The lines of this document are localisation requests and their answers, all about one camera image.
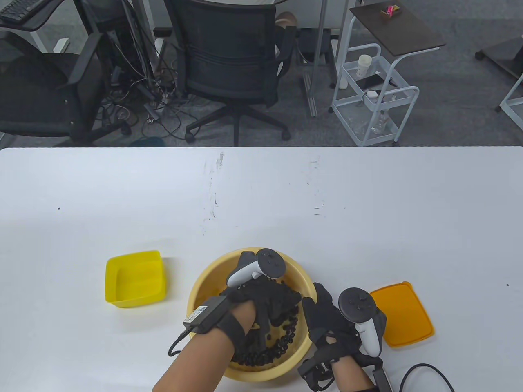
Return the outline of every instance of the black mesh chair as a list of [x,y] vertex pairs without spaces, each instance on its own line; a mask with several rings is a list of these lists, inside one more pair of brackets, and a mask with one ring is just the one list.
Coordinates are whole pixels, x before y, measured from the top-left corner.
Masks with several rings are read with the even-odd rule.
[[178,91],[225,104],[186,126],[185,140],[193,142],[192,129],[224,116],[233,117],[235,146],[241,116],[281,128],[281,138],[289,140],[285,124],[249,105],[264,103],[270,107],[278,101],[278,79],[288,70],[296,27],[287,27],[281,34],[276,56],[274,5],[164,1],[177,40]]
[[129,125],[108,116],[93,130],[110,83],[103,34],[89,35],[80,55],[41,53],[22,37],[0,32],[0,132],[22,136],[69,136],[61,145],[90,146]]

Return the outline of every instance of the white vr controller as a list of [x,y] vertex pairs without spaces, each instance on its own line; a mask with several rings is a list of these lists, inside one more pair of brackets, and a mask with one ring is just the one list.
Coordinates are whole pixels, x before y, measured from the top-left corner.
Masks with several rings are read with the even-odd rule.
[[338,307],[342,315],[355,324],[367,354],[379,357],[387,317],[378,309],[371,295],[356,287],[345,289],[338,298]]
[[260,249],[257,253],[242,252],[238,265],[227,278],[227,286],[238,287],[262,275],[279,279],[285,274],[286,269],[285,261],[272,249]]

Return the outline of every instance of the chair base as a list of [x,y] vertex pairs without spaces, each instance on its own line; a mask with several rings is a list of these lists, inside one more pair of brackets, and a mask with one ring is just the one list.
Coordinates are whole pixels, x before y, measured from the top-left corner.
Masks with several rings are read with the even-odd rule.
[[234,124],[234,147],[238,147],[238,142],[240,139],[240,117],[241,116],[248,116],[253,119],[263,121],[267,124],[274,125],[277,128],[282,129],[281,131],[281,139],[284,141],[291,139],[291,134],[289,132],[289,129],[287,126],[278,121],[273,119],[272,117],[263,114],[257,110],[254,110],[250,106],[241,105],[225,105],[223,108],[220,108],[211,114],[208,114],[205,117],[202,117],[198,121],[195,121],[188,126],[185,127],[185,140],[187,143],[192,143],[195,141],[195,136],[191,133],[191,130],[195,128],[200,128],[201,126],[208,124],[210,122],[219,120],[222,117],[225,116],[232,116],[233,118],[233,124]]
[[70,139],[55,145],[54,147],[96,147],[93,142],[107,136],[109,133],[119,130],[122,135],[131,135],[131,127],[125,120],[117,120],[111,124],[105,124],[100,128],[93,129],[82,137],[71,137]]

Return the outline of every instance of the hand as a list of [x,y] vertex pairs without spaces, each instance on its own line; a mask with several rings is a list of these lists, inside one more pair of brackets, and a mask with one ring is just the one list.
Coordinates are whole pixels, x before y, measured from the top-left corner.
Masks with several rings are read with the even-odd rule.
[[333,305],[332,296],[319,283],[314,283],[318,300],[305,297],[302,300],[303,312],[309,329],[309,338],[317,348],[338,342],[345,349],[346,355],[354,358],[360,367],[370,365],[380,367],[380,358],[373,358],[359,351],[361,340],[354,323],[347,320]]
[[355,339],[357,335],[354,324],[342,316],[339,309],[333,305],[329,292],[319,283],[314,283],[318,300],[305,297],[302,300],[303,312],[309,329],[309,338],[317,348],[327,344],[325,338],[331,332],[336,340],[345,345],[352,345],[351,351],[358,350],[361,342]]
[[300,293],[285,284],[278,283],[266,276],[252,279],[239,287],[225,289],[221,295],[227,296],[232,303],[253,301],[256,307],[255,322],[260,326],[260,334],[270,332],[270,325],[281,324],[282,317],[294,309],[301,300]]

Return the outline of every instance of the chair wheel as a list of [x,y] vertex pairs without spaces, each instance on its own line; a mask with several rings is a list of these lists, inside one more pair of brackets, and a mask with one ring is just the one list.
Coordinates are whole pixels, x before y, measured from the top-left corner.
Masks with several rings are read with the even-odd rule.
[[196,140],[195,136],[190,132],[185,132],[185,141],[187,143],[194,143]]
[[281,139],[286,142],[288,140],[291,140],[291,133],[288,130],[281,132]]
[[131,131],[131,127],[129,126],[129,124],[127,124],[126,122],[124,122],[120,128],[120,132],[122,133],[122,135],[124,136],[131,136],[132,134],[132,131]]

